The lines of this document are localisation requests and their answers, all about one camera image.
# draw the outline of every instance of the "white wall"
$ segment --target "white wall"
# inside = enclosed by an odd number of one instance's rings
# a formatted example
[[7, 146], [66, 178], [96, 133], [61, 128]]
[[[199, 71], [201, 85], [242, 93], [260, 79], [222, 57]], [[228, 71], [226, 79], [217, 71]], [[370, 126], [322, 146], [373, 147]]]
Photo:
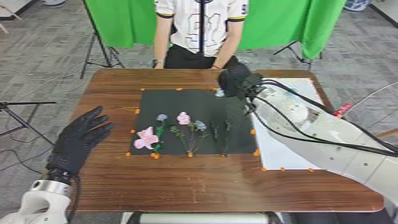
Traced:
[[[13, 12], [16, 12], [21, 7], [29, 4], [32, 0], [0, 0], [0, 5], [7, 6]], [[9, 17], [11, 14], [7, 10], [0, 8], [0, 17]]]
[[373, 5], [398, 22], [398, 0], [386, 0], [386, 2], [373, 1]]

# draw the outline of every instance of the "pink flower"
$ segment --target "pink flower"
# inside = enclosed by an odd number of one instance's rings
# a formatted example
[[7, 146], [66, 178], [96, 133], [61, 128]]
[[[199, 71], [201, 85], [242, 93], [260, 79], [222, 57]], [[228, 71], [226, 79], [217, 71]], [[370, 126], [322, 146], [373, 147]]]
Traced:
[[181, 125], [188, 125], [190, 124], [190, 115], [181, 112], [180, 115], [178, 115], [178, 122]]
[[137, 134], [139, 134], [140, 139], [137, 139], [133, 142], [135, 148], [142, 149], [146, 147], [148, 149], [153, 149], [151, 144], [158, 142], [158, 136], [153, 135], [153, 127], [149, 127]]

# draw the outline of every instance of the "yellow marker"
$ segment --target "yellow marker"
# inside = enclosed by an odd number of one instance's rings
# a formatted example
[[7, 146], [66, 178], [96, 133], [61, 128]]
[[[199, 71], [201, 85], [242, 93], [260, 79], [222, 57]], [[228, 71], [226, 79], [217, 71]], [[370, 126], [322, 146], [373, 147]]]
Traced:
[[256, 149], [252, 155], [254, 155], [254, 156], [260, 156], [260, 149]]

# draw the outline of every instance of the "black glove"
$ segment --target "black glove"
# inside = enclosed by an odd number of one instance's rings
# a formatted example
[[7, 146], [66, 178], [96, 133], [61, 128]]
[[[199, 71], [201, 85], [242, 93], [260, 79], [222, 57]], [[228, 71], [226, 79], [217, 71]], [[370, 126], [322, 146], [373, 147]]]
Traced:
[[101, 114], [103, 107], [85, 113], [64, 128], [55, 142], [53, 153], [48, 159], [46, 169], [61, 169], [71, 175], [78, 175], [91, 150], [110, 135], [114, 124], [98, 127], [108, 120]]

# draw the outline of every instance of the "black pants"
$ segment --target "black pants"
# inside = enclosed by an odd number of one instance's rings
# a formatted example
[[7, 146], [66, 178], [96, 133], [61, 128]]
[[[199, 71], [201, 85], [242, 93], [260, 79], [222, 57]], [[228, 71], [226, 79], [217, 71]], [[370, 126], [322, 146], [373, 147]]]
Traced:
[[[183, 47], [172, 45], [165, 56], [165, 68], [210, 69], [213, 67], [215, 57], [203, 57], [194, 54]], [[238, 59], [233, 56], [224, 66], [236, 65]]]

